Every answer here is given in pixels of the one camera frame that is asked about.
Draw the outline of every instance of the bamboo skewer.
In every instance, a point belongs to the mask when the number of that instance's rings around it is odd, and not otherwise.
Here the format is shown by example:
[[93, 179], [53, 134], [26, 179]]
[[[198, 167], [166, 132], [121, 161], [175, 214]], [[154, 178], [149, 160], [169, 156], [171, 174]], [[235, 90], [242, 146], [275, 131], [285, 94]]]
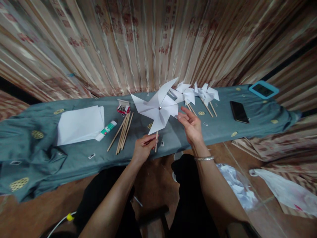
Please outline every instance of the bamboo skewer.
[[123, 135], [122, 135], [122, 138], [121, 138], [121, 143], [120, 143], [119, 152], [120, 152], [120, 150], [122, 150], [122, 148], [123, 148], [123, 141], [124, 141], [124, 137], [125, 137], [125, 134], [126, 134], [126, 130], [127, 130], [127, 128], [128, 128], [130, 115], [131, 115], [131, 112], [128, 113], [128, 118], [127, 118], [127, 120], [126, 120], [126, 122], [125, 122], [124, 131], [122, 131]]
[[211, 111], [209, 110], [209, 108], [205, 105], [205, 107], [207, 108], [207, 110], [209, 111], [209, 114], [211, 115], [211, 117], [214, 117], [212, 114], [211, 114]]
[[[159, 136], [159, 131], [156, 132], [156, 139], [158, 138], [158, 136]], [[157, 148], [158, 148], [158, 145], [156, 144], [155, 145], [155, 153], [156, 153]]]
[[120, 138], [119, 138], [119, 142], [118, 142], [118, 146], [117, 146], [116, 155], [119, 154], [119, 152], [120, 152], [120, 145], [121, 145], [122, 135], [124, 133], [123, 131], [124, 131], [124, 128], [125, 128], [125, 125], [126, 125], [126, 121], [128, 120], [128, 116], [129, 116], [129, 114], [126, 115], [122, 130], [121, 130], [121, 134], [120, 134]]
[[190, 105], [190, 103], [188, 104], [188, 106], [191, 108], [191, 111], [195, 114], [195, 116], [197, 116], [196, 113], [195, 113], [195, 111], [194, 111], [194, 109], [193, 109], [192, 106]]
[[211, 104], [211, 102], [209, 102], [209, 103], [210, 103], [210, 106], [211, 106], [212, 110], [214, 111], [214, 114], [217, 116], [217, 113], [216, 113], [216, 111], [215, 111], [213, 105]]
[[113, 142], [115, 142], [115, 139], [117, 138], [117, 135], [119, 134], [119, 132], [120, 132], [120, 130], [121, 130], [123, 124], [125, 123], [125, 120], [126, 120], [126, 117], [125, 117], [124, 120], [122, 121], [121, 126], [119, 127], [119, 130], [117, 131], [117, 133], [116, 133], [115, 137], [113, 138], [113, 140], [112, 140], [112, 142], [111, 142], [109, 148], [107, 149], [107, 152], [110, 150], [110, 148], [111, 148]]
[[130, 123], [129, 123], [128, 129], [127, 129], [127, 131], [126, 131], [126, 134], [125, 134], [124, 140], [123, 140], [122, 150], [123, 150], [124, 145], [125, 145], [125, 140], [126, 140], [126, 137], [127, 137], [128, 133], [129, 133], [129, 129], [130, 129], [130, 126], [131, 126], [131, 122], [132, 122], [133, 114], [134, 114], [134, 112], [133, 112], [133, 113], [132, 113], [132, 115], [131, 115]]
[[191, 108], [189, 107], [189, 104], [187, 104], [186, 101], [185, 101], [185, 105], [188, 107], [190, 111], [192, 111]]

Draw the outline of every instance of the hand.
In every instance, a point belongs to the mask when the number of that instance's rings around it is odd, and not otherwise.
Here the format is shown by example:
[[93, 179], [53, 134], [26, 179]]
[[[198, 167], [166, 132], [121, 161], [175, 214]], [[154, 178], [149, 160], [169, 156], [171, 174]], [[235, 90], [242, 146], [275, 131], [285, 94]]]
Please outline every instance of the hand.
[[136, 140], [131, 161], [142, 165], [150, 155], [151, 149], [155, 149], [158, 141], [159, 140], [156, 139], [156, 134], [150, 136], [145, 135], [142, 138]]
[[186, 113], [178, 113], [178, 120], [185, 127], [185, 133], [189, 144], [203, 143], [204, 139], [201, 133], [201, 121], [186, 107], [181, 107], [181, 110]]

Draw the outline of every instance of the red box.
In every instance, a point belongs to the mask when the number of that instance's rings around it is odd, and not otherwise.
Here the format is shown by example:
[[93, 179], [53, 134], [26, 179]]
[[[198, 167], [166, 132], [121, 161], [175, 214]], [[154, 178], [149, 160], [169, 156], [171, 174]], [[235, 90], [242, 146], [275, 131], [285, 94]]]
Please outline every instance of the red box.
[[130, 103], [128, 101], [124, 101], [121, 99], [118, 99], [119, 106], [117, 108], [118, 113], [128, 114], [130, 112]]

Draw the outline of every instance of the left hand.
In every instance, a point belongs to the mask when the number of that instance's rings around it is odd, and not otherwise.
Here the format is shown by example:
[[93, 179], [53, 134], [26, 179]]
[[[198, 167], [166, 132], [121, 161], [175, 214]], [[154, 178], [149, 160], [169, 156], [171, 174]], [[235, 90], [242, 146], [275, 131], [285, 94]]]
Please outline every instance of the left hand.
[[150, 136], [145, 135], [142, 138], [136, 140], [132, 161], [142, 165], [150, 155], [151, 149], [155, 148], [158, 141], [159, 140], [156, 139], [156, 134]]

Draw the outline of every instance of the teal tablecloth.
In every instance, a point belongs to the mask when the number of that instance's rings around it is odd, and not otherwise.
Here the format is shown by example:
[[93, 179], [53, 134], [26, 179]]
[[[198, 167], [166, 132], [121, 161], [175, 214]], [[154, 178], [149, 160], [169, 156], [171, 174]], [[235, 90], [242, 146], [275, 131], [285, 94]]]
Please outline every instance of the teal tablecloth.
[[[300, 112], [287, 111], [274, 99], [264, 101], [248, 91], [248, 85], [217, 88], [220, 101], [213, 100], [217, 117], [212, 118], [201, 100], [196, 97], [194, 111], [202, 121], [202, 133], [206, 144], [215, 144], [242, 137], [263, 137], [281, 133], [300, 118]], [[148, 101], [148, 96], [136, 96]], [[119, 126], [115, 127], [100, 142], [88, 140], [75, 144], [53, 147], [59, 111], [76, 110], [94, 105], [104, 106], [105, 125], [115, 120], [121, 124], [123, 117], [116, 111], [117, 98], [130, 101], [133, 121], [124, 150], [115, 155], [118, 138], [106, 152]], [[250, 124], [233, 119], [230, 101], [244, 105]], [[135, 140], [149, 132], [153, 121], [139, 114], [131, 95], [99, 99], [74, 99], [40, 103], [29, 107], [20, 115], [0, 122], [1, 173], [0, 193], [13, 193], [19, 202], [27, 201], [64, 183], [81, 179], [116, 165], [126, 165], [133, 154]], [[158, 152], [151, 152], [149, 159], [169, 155], [189, 148], [183, 126], [170, 117], [166, 127], [159, 132]]]

